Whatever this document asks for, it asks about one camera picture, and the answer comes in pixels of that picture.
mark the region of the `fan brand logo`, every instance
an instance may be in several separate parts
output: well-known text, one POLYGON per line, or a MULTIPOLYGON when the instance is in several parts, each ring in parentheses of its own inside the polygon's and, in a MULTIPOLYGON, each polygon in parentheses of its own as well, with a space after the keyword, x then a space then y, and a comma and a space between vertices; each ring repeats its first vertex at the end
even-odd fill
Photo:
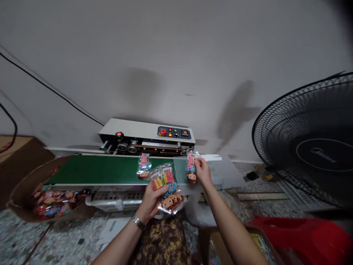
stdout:
POLYGON ((317 155, 319 155, 319 156, 321 156, 323 158, 325 158, 326 160, 329 160, 331 163, 335 163, 336 162, 336 160, 333 160, 331 157, 326 155, 321 148, 314 147, 314 148, 311 149, 311 152, 314 153, 314 154, 317 154, 317 155))

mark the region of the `metal watch band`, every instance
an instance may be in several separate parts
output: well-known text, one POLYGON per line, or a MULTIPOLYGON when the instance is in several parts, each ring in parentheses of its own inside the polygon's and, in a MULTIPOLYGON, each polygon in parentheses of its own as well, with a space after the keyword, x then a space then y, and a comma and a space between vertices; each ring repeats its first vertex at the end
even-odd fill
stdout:
POLYGON ((146 226, 135 215, 133 215, 131 219, 138 226, 139 229, 141 229, 142 231, 146 229, 146 226))

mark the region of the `red emergency stop button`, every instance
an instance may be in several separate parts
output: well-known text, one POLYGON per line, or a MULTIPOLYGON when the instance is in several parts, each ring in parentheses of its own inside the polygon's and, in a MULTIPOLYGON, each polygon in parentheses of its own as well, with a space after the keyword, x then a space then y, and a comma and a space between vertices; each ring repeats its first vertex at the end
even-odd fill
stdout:
POLYGON ((165 137, 167 135, 167 131, 164 129, 161 129, 158 133, 159 136, 165 137))

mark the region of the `white wall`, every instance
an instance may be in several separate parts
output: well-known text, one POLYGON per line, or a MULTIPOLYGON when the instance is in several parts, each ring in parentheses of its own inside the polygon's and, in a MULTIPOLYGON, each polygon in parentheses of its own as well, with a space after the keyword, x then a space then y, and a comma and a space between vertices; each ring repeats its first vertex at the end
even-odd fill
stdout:
MULTIPOLYGON (((100 120, 189 126, 200 151, 242 160, 259 160, 251 128, 264 107, 352 69, 346 33, 322 0, 0 3, 0 44, 100 120)), ((0 75, 20 134, 99 145, 99 124, 2 58, 0 75)))

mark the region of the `person's left hand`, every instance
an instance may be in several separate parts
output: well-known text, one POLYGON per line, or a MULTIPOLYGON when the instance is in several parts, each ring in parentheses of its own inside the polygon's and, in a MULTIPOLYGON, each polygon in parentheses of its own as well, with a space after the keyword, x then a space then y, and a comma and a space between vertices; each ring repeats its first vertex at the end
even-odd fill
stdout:
POLYGON ((145 225, 158 213, 157 202, 159 202, 159 197, 165 194, 167 190, 168 186, 154 191, 151 182, 147 185, 142 203, 135 213, 135 216, 145 225))

